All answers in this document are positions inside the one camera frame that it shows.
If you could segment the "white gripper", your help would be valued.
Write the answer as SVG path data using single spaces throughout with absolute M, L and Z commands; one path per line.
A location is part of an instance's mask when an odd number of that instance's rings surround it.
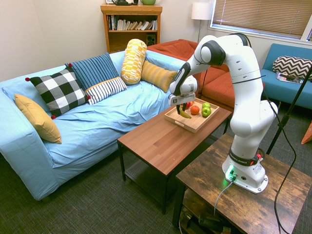
M 179 96 L 170 94 L 168 103 L 171 106 L 176 105 L 177 114 L 180 115 L 181 107 L 183 111 L 189 109 L 190 101 L 194 101 L 194 100 L 195 100 L 195 93 L 189 93 L 189 94 L 179 95 Z

